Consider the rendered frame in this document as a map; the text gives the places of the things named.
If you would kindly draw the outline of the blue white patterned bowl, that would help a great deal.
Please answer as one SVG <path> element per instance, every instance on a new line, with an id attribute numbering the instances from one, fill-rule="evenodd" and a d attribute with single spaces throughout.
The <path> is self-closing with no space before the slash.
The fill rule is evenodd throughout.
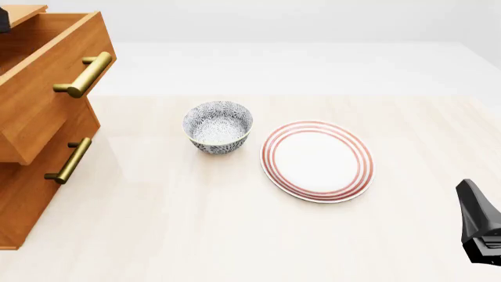
<path id="1" fill-rule="evenodd" d="M 227 154 L 245 143 L 253 121 L 251 112 L 243 105 L 219 100 L 189 110 L 182 120 L 182 128 L 198 150 Z"/>

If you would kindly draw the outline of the white plate with red rings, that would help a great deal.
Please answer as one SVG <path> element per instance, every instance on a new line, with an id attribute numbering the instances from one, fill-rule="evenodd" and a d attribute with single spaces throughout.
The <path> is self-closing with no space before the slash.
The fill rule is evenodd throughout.
<path id="1" fill-rule="evenodd" d="M 346 128 L 325 121 L 293 121 L 275 128 L 261 145 L 259 157 L 274 185 L 315 203 L 355 199 L 375 179 L 369 147 Z"/>

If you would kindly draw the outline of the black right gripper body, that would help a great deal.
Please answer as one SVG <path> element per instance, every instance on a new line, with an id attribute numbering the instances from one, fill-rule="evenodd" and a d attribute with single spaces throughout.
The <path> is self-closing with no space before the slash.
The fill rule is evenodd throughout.
<path id="1" fill-rule="evenodd" d="M 462 241 L 470 262 L 501 266 L 501 230 L 493 230 L 479 237 Z"/>

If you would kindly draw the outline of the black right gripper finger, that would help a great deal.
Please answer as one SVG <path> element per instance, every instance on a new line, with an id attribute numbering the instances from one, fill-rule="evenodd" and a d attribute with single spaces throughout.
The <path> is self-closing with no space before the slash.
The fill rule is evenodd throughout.
<path id="1" fill-rule="evenodd" d="M 478 186 L 464 179 L 456 187 L 462 215 L 461 242 L 472 238 L 496 237 L 488 242 L 501 242 L 501 212 L 488 201 Z"/>

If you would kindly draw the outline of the wooden cabinet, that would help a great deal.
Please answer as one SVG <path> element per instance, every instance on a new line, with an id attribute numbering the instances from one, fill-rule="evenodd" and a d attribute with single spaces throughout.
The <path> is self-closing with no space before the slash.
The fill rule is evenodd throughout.
<path id="1" fill-rule="evenodd" d="M 39 13 L 49 13 L 45 5 L 0 5 L 0 6 L 9 13 L 11 30 L 13 27 L 18 26 L 21 23 L 24 23 L 26 20 L 29 20 L 30 18 L 36 16 Z M 86 102 L 89 102 L 88 95 L 85 97 L 83 105 Z"/>

